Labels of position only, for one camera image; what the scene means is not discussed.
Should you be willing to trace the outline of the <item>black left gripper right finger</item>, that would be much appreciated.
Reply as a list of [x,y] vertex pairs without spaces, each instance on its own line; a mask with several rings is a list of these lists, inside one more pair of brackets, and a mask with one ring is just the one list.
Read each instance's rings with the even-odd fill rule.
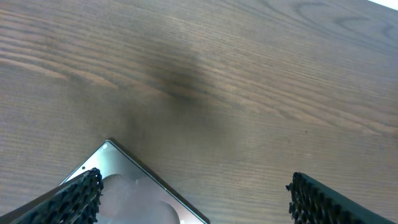
[[295,223],[394,224],[310,176],[296,172],[286,186],[289,213]]

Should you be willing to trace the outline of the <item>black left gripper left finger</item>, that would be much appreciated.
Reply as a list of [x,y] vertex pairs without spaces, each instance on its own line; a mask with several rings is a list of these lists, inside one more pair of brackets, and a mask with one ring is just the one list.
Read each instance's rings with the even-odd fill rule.
[[1,216],[1,223],[94,224],[102,190],[100,170],[92,168]]

